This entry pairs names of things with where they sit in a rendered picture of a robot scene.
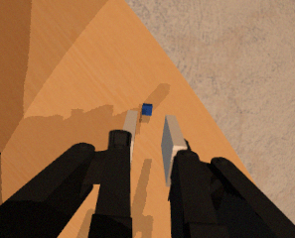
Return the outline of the small blue cube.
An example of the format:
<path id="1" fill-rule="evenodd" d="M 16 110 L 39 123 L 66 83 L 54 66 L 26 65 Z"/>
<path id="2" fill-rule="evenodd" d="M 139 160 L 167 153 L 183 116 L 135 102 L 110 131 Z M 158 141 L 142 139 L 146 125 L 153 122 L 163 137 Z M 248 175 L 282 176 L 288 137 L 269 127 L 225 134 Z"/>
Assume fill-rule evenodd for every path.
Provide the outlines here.
<path id="1" fill-rule="evenodd" d="M 142 105 L 142 115 L 152 116 L 152 104 L 143 103 Z"/>

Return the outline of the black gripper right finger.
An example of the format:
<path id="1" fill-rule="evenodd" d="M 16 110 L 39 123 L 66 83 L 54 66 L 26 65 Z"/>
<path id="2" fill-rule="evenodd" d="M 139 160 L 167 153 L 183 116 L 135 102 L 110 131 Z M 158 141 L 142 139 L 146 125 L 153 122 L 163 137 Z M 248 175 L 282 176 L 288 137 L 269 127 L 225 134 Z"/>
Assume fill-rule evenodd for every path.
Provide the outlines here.
<path id="1" fill-rule="evenodd" d="M 295 238 L 292 221 L 234 163 L 202 162 L 185 140 L 176 115 L 166 114 L 161 150 L 171 238 Z"/>

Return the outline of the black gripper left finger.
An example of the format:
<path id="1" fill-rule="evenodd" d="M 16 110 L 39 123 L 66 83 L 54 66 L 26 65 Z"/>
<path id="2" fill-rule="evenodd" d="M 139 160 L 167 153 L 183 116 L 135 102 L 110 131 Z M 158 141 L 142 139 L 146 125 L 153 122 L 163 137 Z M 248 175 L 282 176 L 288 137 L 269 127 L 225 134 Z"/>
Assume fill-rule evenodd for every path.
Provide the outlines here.
<path id="1" fill-rule="evenodd" d="M 0 238 L 58 238 L 100 184 L 87 238 L 133 238 L 130 172 L 138 111 L 128 110 L 108 147 L 72 145 L 0 205 Z M 78 190 L 79 183 L 79 190 Z"/>

